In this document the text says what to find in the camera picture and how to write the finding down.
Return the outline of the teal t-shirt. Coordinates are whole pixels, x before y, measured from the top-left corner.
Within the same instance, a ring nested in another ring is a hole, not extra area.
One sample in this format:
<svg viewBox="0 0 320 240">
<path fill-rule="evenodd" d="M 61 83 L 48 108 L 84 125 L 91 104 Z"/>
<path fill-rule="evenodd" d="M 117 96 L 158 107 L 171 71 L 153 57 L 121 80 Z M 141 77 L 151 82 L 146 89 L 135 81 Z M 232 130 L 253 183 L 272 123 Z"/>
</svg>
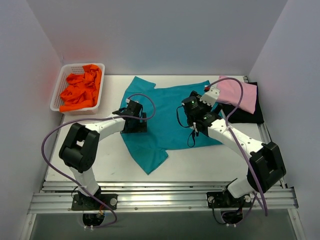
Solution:
<svg viewBox="0 0 320 240">
<path fill-rule="evenodd" d="M 134 161 L 147 174 L 156 170 L 167 158 L 168 150 L 188 148 L 190 128 L 185 128 L 184 111 L 178 109 L 181 101 L 192 91 L 200 95 L 209 81 L 157 88 L 153 82 L 134 77 L 124 92 L 120 106 L 126 106 L 126 99 L 132 96 L 143 106 L 147 116 L 147 131 L 144 133 L 122 134 L 122 139 Z"/>
</svg>

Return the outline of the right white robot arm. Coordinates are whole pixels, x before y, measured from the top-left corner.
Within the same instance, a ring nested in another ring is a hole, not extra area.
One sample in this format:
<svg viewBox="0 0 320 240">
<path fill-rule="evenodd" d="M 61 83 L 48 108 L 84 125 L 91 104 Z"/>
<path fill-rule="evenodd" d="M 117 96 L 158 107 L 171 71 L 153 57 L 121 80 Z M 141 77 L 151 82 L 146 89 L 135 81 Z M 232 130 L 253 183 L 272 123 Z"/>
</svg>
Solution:
<svg viewBox="0 0 320 240">
<path fill-rule="evenodd" d="M 182 100 L 181 106 L 187 126 L 193 130 L 192 136 L 203 134 L 217 140 L 247 162 L 246 177 L 233 180 L 222 193 L 225 205 L 232 207 L 240 201 L 240 197 L 253 191 L 265 193 L 286 175 L 283 157 L 276 143 L 264 143 L 237 130 L 196 91 Z"/>
</svg>

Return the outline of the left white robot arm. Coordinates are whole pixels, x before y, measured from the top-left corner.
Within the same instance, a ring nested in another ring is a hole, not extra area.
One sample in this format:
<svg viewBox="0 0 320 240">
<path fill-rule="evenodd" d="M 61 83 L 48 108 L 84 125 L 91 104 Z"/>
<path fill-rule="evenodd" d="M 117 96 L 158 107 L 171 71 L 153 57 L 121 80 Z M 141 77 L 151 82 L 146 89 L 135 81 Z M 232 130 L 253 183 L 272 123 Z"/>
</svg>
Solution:
<svg viewBox="0 0 320 240">
<path fill-rule="evenodd" d="M 101 189 L 93 172 L 99 142 L 115 133 L 145 133 L 146 117 L 142 104 L 127 100 L 126 107 L 114 111 L 107 120 L 71 125 L 59 150 L 59 158 L 80 184 L 79 192 L 84 195 L 82 202 L 88 209 L 95 210 L 101 203 L 97 194 Z"/>
</svg>

